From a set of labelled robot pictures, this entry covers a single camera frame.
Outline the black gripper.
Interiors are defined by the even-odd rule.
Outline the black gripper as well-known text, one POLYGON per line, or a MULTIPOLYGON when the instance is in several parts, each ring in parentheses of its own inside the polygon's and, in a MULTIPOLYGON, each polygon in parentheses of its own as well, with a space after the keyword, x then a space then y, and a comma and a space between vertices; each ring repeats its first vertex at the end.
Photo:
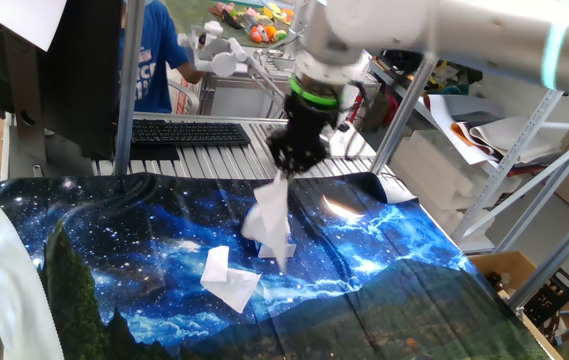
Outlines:
POLYGON ((288 116, 285 132, 272 132, 266 143, 279 170, 303 173, 329 157, 329 143, 320 133, 327 125, 336 127, 337 110, 309 104, 294 92, 286 96, 284 109, 288 116))

